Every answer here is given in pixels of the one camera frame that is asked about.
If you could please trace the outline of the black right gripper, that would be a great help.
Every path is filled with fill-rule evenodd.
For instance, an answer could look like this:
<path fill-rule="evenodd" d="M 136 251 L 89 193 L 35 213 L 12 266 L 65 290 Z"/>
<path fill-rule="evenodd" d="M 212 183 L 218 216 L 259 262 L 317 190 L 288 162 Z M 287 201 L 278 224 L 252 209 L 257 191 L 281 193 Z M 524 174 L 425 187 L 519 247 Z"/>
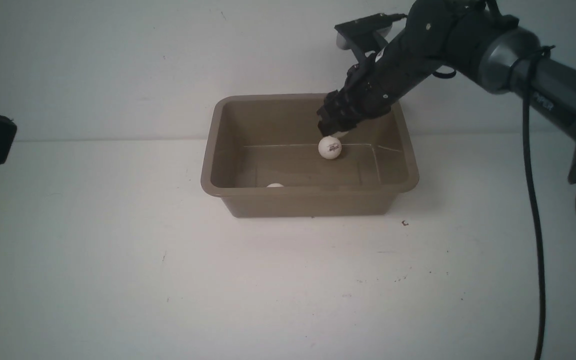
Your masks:
<path fill-rule="evenodd" d="M 423 80 L 450 79 L 458 67 L 448 57 L 448 39 L 468 12 L 466 0 L 416 0 L 407 18 L 394 22 L 386 48 L 366 53 L 346 75 L 341 89 L 326 95 L 317 110 L 323 137 L 354 130 L 358 123 L 384 116 L 391 105 Z"/>

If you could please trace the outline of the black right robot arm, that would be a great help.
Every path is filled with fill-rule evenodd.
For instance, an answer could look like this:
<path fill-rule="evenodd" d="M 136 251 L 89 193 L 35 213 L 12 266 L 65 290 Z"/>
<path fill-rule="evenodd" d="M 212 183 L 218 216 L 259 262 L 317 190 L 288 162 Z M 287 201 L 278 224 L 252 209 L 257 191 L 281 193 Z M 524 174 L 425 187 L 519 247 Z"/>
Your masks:
<path fill-rule="evenodd" d="M 461 73 L 491 94 L 512 92 L 575 143 L 567 180 L 576 184 L 576 69 L 501 14 L 494 0 L 416 0 L 406 14 L 378 13 L 336 25 L 338 46 L 357 64 L 317 110 L 323 137 L 384 116 L 430 76 Z"/>

